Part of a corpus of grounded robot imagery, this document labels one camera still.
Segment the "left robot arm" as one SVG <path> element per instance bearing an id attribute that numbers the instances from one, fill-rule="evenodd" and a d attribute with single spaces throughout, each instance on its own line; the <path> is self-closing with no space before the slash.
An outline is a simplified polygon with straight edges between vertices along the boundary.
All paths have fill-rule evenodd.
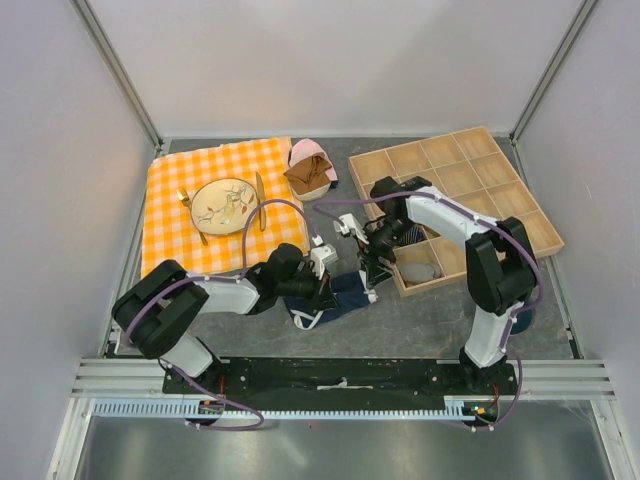
<path id="1" fill-rule="evenodd" d="M 335 308 L 338 300 L 327 265 L 336 259 L 329 244 L 304 257 L 285 243 L 244 278 L 195 275 L 177 261 L 165 260 L 115 302 L 111 316 L 125 343 L 132 343 L 146 359 L 181 369 L 190 387 L 208 393 L 218 385 L 220 371 L 213 353 L 189 333 L 194 319 L 201 313 L 257 315 L 280 298 L 301 299 L 313 310 Z"/>

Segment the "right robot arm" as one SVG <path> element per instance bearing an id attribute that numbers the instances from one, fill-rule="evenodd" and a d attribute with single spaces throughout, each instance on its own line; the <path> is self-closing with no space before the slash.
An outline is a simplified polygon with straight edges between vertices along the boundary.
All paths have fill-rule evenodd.
<path id="1" fill-rule="evenodd" d="M 374 286 L 390 275 L 394 249 L 415 225 L 439 233 L 464 251 L 466 284 L 475 303 L 470 337 L 461 350 L 458 381 L 467 392 L 483 392 L 494 381 L 491 366 L 506 355 L 511 328 L 541 286 L 541 273 L 524 224 L 499 220 L 445 196 L 416 176 L 404 183 L 387 176 L 376 181 L 370 199 L 384 213 L 363 228 L 359 257 Z"/>

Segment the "navy blue white-trimmed underwear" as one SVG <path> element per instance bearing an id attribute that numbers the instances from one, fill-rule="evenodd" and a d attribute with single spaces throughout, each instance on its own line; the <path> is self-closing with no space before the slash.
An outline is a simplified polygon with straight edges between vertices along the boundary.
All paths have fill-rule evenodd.
<path id="1" fill-rule="evenodd" d="M 303 299 L 285 297 L 285 308 L 294 325 L 303 331 L 312 330 L 320 325 L 335 321 L 340 317 L 376 303 L 377 292 L 367 289 L 363 271 L 354 271 L 334 277 L 330 286 L 338 300 L 338 306 L 332 309 L 313 310 Z"/>

